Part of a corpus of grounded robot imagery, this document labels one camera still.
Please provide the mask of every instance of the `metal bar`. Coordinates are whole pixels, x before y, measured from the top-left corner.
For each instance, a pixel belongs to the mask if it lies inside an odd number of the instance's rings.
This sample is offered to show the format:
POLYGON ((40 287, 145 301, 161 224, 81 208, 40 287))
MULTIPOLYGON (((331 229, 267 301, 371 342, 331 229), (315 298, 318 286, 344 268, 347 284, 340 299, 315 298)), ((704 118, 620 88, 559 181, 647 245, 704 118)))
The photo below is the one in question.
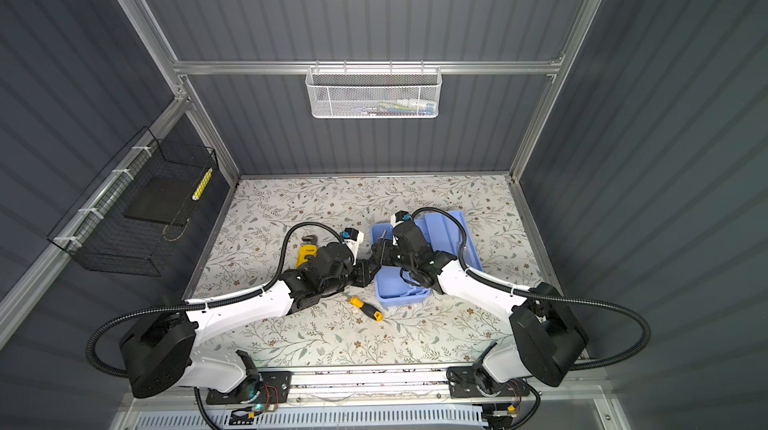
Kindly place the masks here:
POLYGON ((581 8, 576 16, 576 21, 574 21, 573 27, 571 27, 571 32, 565 42, 560 64, 560 72, 558 72, 552 79, 552 84, 545 90, 543 98, 539 102, 539 106, 531 119, 531 123, 528 125, 528 129, 525 132, 518 153, 514 157, 512 166, 509 169, 515 181, 520 179, 523 170, 525 170, 525 166, 528 165, 528 160, 531 158, 536 142, 541 136, 542 130, 544 130, 544 125, 547 123, 547 119, 552 113, 554 104, 560 96, 565 80, 571 73, 574 61, 581 50, 581 46, 584 44, 587 33, 594 21, 594 16, 597 14, 598 8, 602 2, 603 0, 584 0, 581 3, 581 8))
MULTIPOLYGON (((540 391, 542 400, 605 400, 605 392, 600 382, 581 382, 577 380, 564 380, 558 387, 548 387, 535 378, 530 383, 540 391)), ((314 407, 314 406, 385 406, 419 403, 493 403, 508 402, 509 397, 477 397, 477 398, 451 398, 448 383, 435 385, 383 385, 383 386, 353 386, 334 388, 333 386, 301 388, 293 386, 288 393, 288 401, 280 404, 286 407, 314 407)), ((133 399, 131 394, 126 394, 120 412, 152 412, 168 410, 192 409, 194 397, 190 388, 173 387, 160 395, 151 398, 133 399)))
POLYGON ((445 371, 421 372, 366 372, 366 373, 325 373, 294 375, 291 379, 291 386, 342 386, 342 385, 363 385, 375 384, 384 385, 387 383, 427 383, 441 382, 446 380, 445 371))
POLYGON ((224 225, 224 219, 226 218, 226 213, 230 209, 230 205, 232 205, 232 199, 235 196, 236 189, 237 186, 233 185, 230 187, 229 193, 226 194, 224 204, 221 206, 221 210, 219 211, 219 216, 216 217, 214 228, 210 231, 210 235, 208 236, 208 240, 205 243, 205 247, 203 247, 203 252, 200 254, 200 258, 197 260, 197 266, 192 273, 190 281, 187 283, 187 289, 184 291, 184 295, 181 297, 182 299, 191 298, 195 289, 197 288, 197 282, 200 281, 200 277, 203 275, 203 269, 205 269, 205 264, 208 263, 210 252, 214 248, 214 243, 216 243, 216 238, 219 236, 219 231, 221 230, 222 225, 224 225))
MULTIPOLYGON (((116 168, 127 167, 141 152, 142 147, 152 141, 152 134, 155 137, 165 137, 171 128, 176 124, 179 118, 184 114, 189 101, 184 96, 175 98, 166 109, 160 114, 160 117, 150 127, 151 134, 145 132, 135 147, 120 159, 116 168)), ((94 191, 83 207, 93 207, 94 204, 109 190, 110 186, 118 179, 118 172, 110 172, 101 185, 94 191)), ((77 212, 72 219, 64 226, 60 236, 70 236, 80 227, 86 218, 87 212, 77 212)), ((48 245, 40 257, 37 258, 29 269, 24 273, 21 279, 5 295, 0 302, 0 348, 5 346, 8 339, 22 324, 26 316, 32 311, 34 305, 41 299, 45 291, 51 286, 53 281, 62 272, 69 263, 70 256, 56 247, 53 243, 48 245)))
POLYGON ((155 65, 158 66, 160 73, 163 74, 168 86, 174 93, 186 92, 192 99, 195 108, 190 109, 187 115, 203 143, 216 150, 216 157, 220 167, 222 167, 222 174, 224 174, 230 186, 234 186, 240 176, 240 171, 237 169, 237 165, 226 148, 224 141, 216 131, 214 123, 210 120, 208 113, 200 103, 197 92, 194 91, 191 83, 183 80, 174 69, 173 62, 176 62, 178 58, 165 37, 163 30, 160 28, 160 24, 154 18, 154 14, 150 10, 147 1, 118 0, 118 2, 139 34, 144 46, 147 47, 147 51, 152 56, 155 65))
POLYGON ((186 77, 182 79, 184 89, 189 95, 192 106, 187 109, 187 117, 192 122, 192 125, 197 130, 197 135, 207 147, 216 149, 216 160, 219 162, 219 169, 224 176, 230 187, 237 185, 240 180, 240 169, 235 164, 235 159, 230 154, 229 148, 224 144, 224 139, 219 135, 219 131, 216 130, 216 125, 210 120, 208 112, 206 112, 203 102, 200 100, 200 96, 197 95, 197 91, 192 86, 186 77))
POLYGON ((522 187, 520 187, 518 182, 510 181, 509 191, 512 193, 514 206, 518 209, 520 222, 523 223, 525 234, 528 235, 528 243, 531 243, 531 249, 533 250, 534 257, 536 257, 538 268, 542 272, 544 282, 549 283, 554 288, 558 289, 560 294, 563 295, 563 289, 560 287, 558 276, 554 272, 554 267, 552 267, 552 261, 549 260, 549 254, 547 253, 547 248, 544 246, 542 235, 538 233, 536 221, 533 218, 528 202, 525 200, 522 187))
POLYGON ((139 38, 147 47, 152 60, 158 66, 160 73, 168 83, 168 86, 178 93, 181 90, 181 80, 174 71, 171 62, 177 60, 173 49, 170 47, 168 39, 160 30, 160 25, 149 10, 146 0, 118 0, 123 12, 128 16, 139 38))
POLYGON ((496 171, 457 171, 457 172, 425 172, 414 174, 413 172, 357 172, 352 174, 272 174, 272 175, 242 175, 241 180, 260 180, 267 178, 363 178, 363 177, 440 177, 452 175, 494 175, 507 177, 502 170, 496 171))
POLYGON ((631 429, 618 398, 596 398, 594 406, 598 409, 598 415, 604 430, 631 429))
POLYGON ((555 75, 560 70, 556 61, 431 61, 431 62, 313 62, 307 61, 214 61, 182 60, 173 64, 180 75, 251 74, 303 76, 310 67, 319 67, 323 72, 339 73, 434 73, 443 74, 544 74, 555 75))

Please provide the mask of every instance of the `ventilation grille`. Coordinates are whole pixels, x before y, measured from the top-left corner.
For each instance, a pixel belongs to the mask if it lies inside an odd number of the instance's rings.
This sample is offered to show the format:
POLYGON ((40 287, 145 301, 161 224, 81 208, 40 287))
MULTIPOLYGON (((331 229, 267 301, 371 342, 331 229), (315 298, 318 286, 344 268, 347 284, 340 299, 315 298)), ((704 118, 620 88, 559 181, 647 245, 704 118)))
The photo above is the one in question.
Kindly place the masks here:
POLYGON ((440 71, 419 73, 321 73, 309 69, 306 90, 318 118, 434 118, 440 71))
MULTIPOLYGON (((208 410, 222 428, 344 428, 361 425, 475 425, 482 428, 482 409, 471 405, 435 404, 377 407, 280 408, 251 424, 229 425, 231 410, 208 410)), ((195 410, 142 412, 136 430, 184 428, 207 430, 195 410)))

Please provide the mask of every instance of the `metal wall panel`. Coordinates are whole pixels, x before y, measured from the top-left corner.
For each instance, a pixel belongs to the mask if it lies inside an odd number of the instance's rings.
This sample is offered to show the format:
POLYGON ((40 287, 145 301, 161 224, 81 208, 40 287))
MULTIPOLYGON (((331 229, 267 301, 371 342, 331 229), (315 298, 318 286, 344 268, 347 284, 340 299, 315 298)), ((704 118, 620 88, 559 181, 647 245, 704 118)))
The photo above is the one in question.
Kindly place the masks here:
MULTIPOLYGON (((564 291, 643 313, 633 428, 760 428, 768 0, 607 0, 522 179, 564 291)), ((580 312, 593 356, 633 323, 580 312)))
POLYGON ((303 77, 192 76, 244 175, 507 171, 546 76, 445 76, 437 118, 313 118, 303 77))
POLYGON ((147 0, 181 60, 547 60, 581 0, 147 0))
POLYGON ((0 296, 172 94, 114 0, 0 0, 0 296))
MULTIPOLYGON (((167 139, 202 145, 184 117, 167 139)), ((181 298, 229 189, 221 173, 215 172, 184 240, 160 277, 90 272, 74 262, 67 265, 0 352, 0 418, 7 428, 109 426, 128 381, 91 368, 84 358, 85 343, 112 317, 155 306, 163 295, 181 298)), ((121 366, 118 341, 129 325, 102 339, 98 351, 106 362, 121 366)))

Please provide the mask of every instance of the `white wire basket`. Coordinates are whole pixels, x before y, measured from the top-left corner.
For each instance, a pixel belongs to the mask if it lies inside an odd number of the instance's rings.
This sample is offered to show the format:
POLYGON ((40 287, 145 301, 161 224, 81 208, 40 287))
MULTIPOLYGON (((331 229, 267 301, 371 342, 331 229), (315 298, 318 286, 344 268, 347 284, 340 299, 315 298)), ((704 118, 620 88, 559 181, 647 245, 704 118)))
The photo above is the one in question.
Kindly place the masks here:
POLYGON ((312 116, 317 118, 435 118, 440 69, 413 73, 306 73, 312 116))

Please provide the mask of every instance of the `blue plastic tray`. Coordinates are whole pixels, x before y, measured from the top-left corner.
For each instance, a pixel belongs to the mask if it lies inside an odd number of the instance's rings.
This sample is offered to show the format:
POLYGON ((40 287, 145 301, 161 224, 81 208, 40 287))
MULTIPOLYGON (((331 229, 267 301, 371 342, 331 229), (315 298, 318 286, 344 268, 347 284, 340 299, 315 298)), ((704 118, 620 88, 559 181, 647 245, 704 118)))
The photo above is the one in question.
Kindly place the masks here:
MULTIPOLYGON (((466 262, 471 267, 482 271, 480 257, 475 249, 475 243, 472 242, 472 235, 467 229, 467 222, 464 213, 461 211, 450 211, 456 220, 462 223, 467 231, 467 252, 465 254, 466 262)), ((442 214, 429 213, 416 219, 416 225, 424 233, 424 238, 431 243, 436 251, 444 251, 458 254, 459 234, 456 224, 451 222, 442 214)), ((376 224, 371 227, 371 240, 376 242, 379 238, 392 238, 392 225, 388 223, 376 224)), ((408 272, 403 272, 406 278, 409 278, 408 272)), ((376 298, 383 307, 394 307, 397 305, 408 305, 412 303, 421 303, 432 293, 430 289, 414 287, 400 278, 399 267, 384 266, 376 274, 374 279, 376 284, 376 298)))

